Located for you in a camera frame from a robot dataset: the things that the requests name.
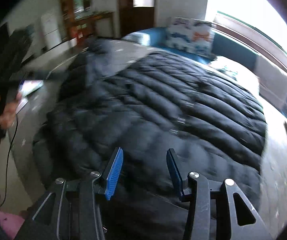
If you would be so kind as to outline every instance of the black cable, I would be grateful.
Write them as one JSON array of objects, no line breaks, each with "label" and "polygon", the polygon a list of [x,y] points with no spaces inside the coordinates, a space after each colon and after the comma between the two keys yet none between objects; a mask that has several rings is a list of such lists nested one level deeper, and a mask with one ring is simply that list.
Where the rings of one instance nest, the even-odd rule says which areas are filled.
[{"label": "black cable", "polygon": [[9,146],[8,157],[7,157],[7,166],[5,168],[5,197],[4,197],[3,201],[2,201],[2,203],[0,204],[0,208],[5,203],[5,199],[7,198],[8,163],[9,163],[9,156],[10,156],[10,151],[11,151],[11,148],[12,148],[12,143],[13,143],[14,138],[16,137],[16,133],[17,133],[17,129],[18,129],[18,122],[19,121],[18,121],[18,116],[17,115],[16,115],[16,120],[17,120],[16,130],[14,131],[14,135],[12,137],[12,140],[11,140],[11,143],[10,143],[10,146]]}]

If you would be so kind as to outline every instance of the pink fabric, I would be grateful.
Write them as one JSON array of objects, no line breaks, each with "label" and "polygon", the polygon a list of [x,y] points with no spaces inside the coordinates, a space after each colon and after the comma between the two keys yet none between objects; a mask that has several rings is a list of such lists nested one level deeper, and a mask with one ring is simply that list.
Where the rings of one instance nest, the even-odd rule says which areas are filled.
[{"label": "pink fabric", "polygon": [[15,238],[23,222],[24,219],[20,216],[0,211],[0,226],[11,240]]}]

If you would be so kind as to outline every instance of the brown door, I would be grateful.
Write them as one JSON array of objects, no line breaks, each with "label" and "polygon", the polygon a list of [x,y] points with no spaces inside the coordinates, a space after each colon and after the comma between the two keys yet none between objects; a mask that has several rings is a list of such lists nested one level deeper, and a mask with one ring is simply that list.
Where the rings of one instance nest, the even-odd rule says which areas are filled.
[{"label": "brown door", "polygon": [[155,20],[155,0],[119,0],[120,34],[152,28]]}]

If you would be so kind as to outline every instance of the quilted jacket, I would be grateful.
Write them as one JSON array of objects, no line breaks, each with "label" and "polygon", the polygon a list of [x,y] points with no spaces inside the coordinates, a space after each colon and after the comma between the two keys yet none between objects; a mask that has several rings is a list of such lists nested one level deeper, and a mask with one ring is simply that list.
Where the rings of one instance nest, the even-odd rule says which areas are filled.
[{"label": "quilted jacket", "polygon": [[34,155],[60,156],[81,177],[102,171],[113,149],[122,147],[124,164],[115,195],[102,205],[107,238],[182,238],[188,206],[174,195],[166,165],[169,148],[175,149],[187,174],[197,171],[216,181],[232,178],[258,208],[267,124],[255,97],[165,51],[93,81],[89,69],[93,62],[96,67],[103,62],[104,68],[96,57],[105,54],[109,49],[84,52],[69,67],[60,100],[35,138]]}]

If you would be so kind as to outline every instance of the metal bolt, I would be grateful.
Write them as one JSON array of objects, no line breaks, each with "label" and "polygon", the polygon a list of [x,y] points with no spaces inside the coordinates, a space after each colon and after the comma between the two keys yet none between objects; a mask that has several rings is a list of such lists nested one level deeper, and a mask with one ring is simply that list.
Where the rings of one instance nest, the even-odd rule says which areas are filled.
[{"label": "metal bolt", "polygon": [[100,172],[99,171],[92,171],[90,174],[93,177],[99,177],[100,176]]},{"label": "metal bolt", "polygon": [[64,182],[63,178],[57,178],[56,179],[56,184],[62,184]]},{"label": "metal bolt", "polygon": [[233,181],[233,179],[226,179],[224,181],[228,186],[232,186],[235,182]]},{"label": "metal bolt", "polygon": [[199,177],[199,173],[198,172],[195,172],[195,171],[192,171],[189,173],[190,177],[192,178],[198,178]]}]

